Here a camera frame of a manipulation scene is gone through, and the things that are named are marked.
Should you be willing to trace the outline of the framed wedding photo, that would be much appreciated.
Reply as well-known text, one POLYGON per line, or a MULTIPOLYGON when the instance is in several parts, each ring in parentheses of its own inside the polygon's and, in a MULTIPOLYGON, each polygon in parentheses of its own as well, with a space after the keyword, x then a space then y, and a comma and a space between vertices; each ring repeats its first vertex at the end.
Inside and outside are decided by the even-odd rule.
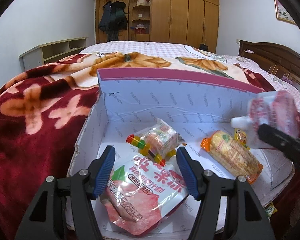
POLYGON ((276 19, 278 21, 287 22, 296 25, 296 22, 293 20, 292 16, 290 16, 288 11, 283 7, 283 5, 279 2, 279 0, 274 0, 274 4, 275 4, 276 19))

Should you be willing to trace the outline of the red floral blanket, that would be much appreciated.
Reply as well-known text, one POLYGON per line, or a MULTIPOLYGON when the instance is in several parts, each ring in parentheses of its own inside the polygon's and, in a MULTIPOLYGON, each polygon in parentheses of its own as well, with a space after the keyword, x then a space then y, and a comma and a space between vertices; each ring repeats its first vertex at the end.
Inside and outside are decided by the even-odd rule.
POLYGON ((218 72, 274 90, 261 75, 209 59, 132 52, 77 54, 23 72, 0 89, 0 239, 14 239, 44 177, 66 175, 75 142, 97 101, 103 68, 172 68, 218 72))

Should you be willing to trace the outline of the black bag on floor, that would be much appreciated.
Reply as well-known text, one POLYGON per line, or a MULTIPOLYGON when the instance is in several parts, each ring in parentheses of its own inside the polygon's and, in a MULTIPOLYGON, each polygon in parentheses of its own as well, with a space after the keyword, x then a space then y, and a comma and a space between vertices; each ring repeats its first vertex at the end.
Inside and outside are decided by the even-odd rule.
POLYGON ((206 44, 200 44, 199 49, 203 51, 208 51, 209 47, 206 44))

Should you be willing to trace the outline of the small yellow candy packet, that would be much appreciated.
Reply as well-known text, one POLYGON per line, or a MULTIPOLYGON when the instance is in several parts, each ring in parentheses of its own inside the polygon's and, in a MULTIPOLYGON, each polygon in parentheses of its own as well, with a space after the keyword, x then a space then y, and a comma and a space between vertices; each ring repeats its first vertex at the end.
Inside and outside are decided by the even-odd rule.
POLYGON ((276 207, 274 206, 273 202, 270 202, 265 208, 266 214, 268 218, 270 218, 273 214, 277 212, 276 207))

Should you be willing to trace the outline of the yellow jelly cup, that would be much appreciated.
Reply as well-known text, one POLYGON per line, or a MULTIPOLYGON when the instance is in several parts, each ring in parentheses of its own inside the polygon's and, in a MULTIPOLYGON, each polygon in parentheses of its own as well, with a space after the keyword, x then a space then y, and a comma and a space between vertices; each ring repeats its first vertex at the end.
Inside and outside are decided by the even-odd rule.
POLYGON ((235 128, 234 139, 237 140, 247 150, 250 150, 250 148, 247 145, 248 140, 245 131, 239 128, 235 128))

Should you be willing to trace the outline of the wooden wardrobe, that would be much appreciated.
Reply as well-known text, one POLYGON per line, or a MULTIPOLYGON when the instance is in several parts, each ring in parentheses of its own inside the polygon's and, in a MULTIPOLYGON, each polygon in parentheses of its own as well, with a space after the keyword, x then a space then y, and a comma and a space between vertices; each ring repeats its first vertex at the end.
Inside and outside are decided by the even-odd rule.
POLYGON ((119 41, 152 41, 186 44, 210 52, 217 47, 219 0, 95 0, 95 24, 108 1, 126 3, 128 29, 119 31, 119 41), (132 26, 144 24, 147 34, 135 35, 132 26))

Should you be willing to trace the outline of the clear candy pack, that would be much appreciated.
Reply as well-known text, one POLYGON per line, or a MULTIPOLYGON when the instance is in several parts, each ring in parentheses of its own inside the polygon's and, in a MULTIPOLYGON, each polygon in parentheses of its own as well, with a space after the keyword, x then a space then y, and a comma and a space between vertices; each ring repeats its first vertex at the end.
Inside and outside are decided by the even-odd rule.
POLYGON ((179 146, 186 146, 185 139, 164 120, 156 118, 156 124, 151 127, 146 127, 134 135, 143 139, 147 144, 150 144, 151 150, 155 150, 162 157, 176 150, 179 146))

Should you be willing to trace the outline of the hanging dark coats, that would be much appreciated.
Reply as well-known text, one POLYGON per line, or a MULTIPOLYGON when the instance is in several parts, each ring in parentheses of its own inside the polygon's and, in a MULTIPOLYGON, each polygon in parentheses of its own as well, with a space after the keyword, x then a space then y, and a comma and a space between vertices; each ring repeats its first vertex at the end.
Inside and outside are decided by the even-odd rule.
POLYGON ((125 8, 126 3, 121 1, 108 1, 103 6, 103 14, 98 28, 106 33, 108 42, 118 41, 119 31, 128 29, 125 8))

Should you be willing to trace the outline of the pink peach drink pouch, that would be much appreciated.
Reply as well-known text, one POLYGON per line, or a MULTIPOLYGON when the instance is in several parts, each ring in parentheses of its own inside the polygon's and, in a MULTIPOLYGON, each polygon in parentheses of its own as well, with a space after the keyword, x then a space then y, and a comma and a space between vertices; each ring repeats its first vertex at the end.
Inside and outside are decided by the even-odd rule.
POLYGON ((114 225, 139 237, 174 213, 188 195, 176 157, 161 166, 136 154, 115 162, 100 201, 114 225))

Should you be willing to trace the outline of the pink cardboard box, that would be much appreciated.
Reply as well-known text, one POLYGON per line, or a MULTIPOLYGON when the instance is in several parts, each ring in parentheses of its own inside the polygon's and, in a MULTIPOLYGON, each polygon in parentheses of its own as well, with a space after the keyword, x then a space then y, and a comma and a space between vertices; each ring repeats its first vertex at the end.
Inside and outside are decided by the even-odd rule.
POLYGON ((67 223, 78 239, 274 239, 264 150, 291 154, 284 90, 167 68, 109 68, 76 141, 67 223))

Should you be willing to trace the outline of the orange corn snack pack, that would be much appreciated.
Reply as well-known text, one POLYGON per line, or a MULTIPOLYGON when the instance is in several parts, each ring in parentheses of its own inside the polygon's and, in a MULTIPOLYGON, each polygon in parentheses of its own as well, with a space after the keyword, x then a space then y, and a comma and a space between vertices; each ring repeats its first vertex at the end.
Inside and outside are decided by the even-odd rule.
POLYGON ((203 138, 200 146, 233 176, 244 176, 249 184, 253 184, 263 170, 258 159, 226 132, 215 131, 203 138))

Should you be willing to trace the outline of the red pot on shelf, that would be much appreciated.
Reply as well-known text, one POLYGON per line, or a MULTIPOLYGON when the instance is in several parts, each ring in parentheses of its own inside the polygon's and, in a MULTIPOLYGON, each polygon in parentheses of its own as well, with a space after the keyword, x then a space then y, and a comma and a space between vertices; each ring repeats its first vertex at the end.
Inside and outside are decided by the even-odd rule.
POLYGON ((147 34, 147 27, 144 24, 138 24, 137 26, 132 26, 131 30, 135 35, 147 34))

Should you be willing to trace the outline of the wooden headboard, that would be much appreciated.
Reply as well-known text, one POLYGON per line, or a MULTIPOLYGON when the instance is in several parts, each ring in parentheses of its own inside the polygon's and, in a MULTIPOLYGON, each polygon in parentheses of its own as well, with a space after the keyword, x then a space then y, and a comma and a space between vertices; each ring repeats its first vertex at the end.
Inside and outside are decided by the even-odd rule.
POLYGON ((300 92, 300 54, 280 44, 239 41, 239 56, 255 61, 261 69, 286 78, 300 92))

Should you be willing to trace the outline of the grey low shelf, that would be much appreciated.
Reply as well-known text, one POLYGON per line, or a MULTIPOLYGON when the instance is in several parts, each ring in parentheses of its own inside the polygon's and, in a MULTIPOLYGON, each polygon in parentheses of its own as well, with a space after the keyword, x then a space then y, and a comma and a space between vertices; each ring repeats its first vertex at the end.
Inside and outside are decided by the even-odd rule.
POLYGON ((70 38, 40 44, 19 55, 19 62, 24 71, 55 62, 64 57, 78 54, 86 48, 86 37, 70 38))

